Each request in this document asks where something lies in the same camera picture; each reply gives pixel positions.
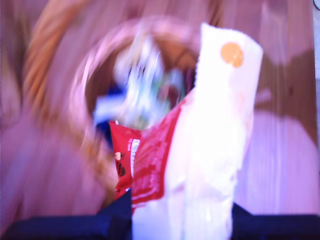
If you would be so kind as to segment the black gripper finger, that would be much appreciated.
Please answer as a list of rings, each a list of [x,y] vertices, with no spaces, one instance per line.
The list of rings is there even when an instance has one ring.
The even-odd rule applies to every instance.
[[[266,236],[258,231],[257,223],[260,223],[264,215],[254,215],[233,203],[232,207],[232,240],[265,240]]]
[[[97,213],[106,224],[105,240],[132,240],[132,201],[129,188],[121,197]]]

